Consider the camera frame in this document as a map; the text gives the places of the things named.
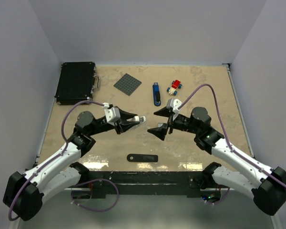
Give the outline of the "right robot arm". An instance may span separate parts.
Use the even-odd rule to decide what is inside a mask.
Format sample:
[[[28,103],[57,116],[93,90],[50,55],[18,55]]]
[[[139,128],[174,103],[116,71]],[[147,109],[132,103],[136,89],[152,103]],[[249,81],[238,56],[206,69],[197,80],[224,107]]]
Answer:
[[[238,152],[220,132],[211,126],[211,117],[204,107],[195,107],[190,117],[176,114],[172,109],[162,108],[154,115],[168,119],[160,127],[148,129],[150,134],[164,140],[174,129],[195,135],[194,142],[203,151],[222,159],[232,166],[230,171],[216,166],[203,175],[207,187],[216,184],[230,187],[253,200],[264,213],[273,216],[286,202],[286,171],[281,167],[272,168],[244,152]]]

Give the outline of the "black stapler top cover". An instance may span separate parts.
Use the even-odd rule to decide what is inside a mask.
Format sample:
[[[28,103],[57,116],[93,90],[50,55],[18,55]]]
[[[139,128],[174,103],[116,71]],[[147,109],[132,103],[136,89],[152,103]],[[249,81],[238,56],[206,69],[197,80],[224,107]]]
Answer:
[[[149,162],[158,162],[158,155],[146,155],[146,154],[129,154],[127,156],[129,162],[140,162],[140,163],[149,163]]]

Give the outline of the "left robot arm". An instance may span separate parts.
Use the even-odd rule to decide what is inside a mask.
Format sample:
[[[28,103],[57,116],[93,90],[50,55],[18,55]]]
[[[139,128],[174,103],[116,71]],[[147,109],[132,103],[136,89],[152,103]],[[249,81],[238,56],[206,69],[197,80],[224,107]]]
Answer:
[[[103,104],[105,115],[95,118],[89,111],[81,112],[72,135],[51,157],[23,174],[14,172],[8,180],[3,203],[9,207],[10,221],[33,218],[42,205],[67,187],[84,187],[89,183],[88,169],[76,160],[88,153],[96,141],[92,135],[115,130],[122,134],[144,123],[145,116]]]

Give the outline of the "small white stapler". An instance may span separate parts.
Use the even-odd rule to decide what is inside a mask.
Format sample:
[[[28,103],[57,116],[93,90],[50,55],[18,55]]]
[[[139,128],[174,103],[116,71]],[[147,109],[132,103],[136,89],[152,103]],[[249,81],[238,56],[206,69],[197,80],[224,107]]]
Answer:
[[[139,122],[139,123],[144,123],[144,122],[146,122],[146,117],[137,115],[137,116],[132,118],[132,121]]]

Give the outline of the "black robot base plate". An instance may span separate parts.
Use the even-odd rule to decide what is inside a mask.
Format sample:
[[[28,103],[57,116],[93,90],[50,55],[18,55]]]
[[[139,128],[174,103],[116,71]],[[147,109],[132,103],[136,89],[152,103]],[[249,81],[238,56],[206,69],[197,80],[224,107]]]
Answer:
[[[76,188],[89,188],[84,182],[92,183],[92,198],[105,198],[116,194],[116,190],[106,179],[113,182],[120,195],[186,196],[199,198],[207,189],[215,189],[218,184],[202,171],[90,171],[84,175]]]

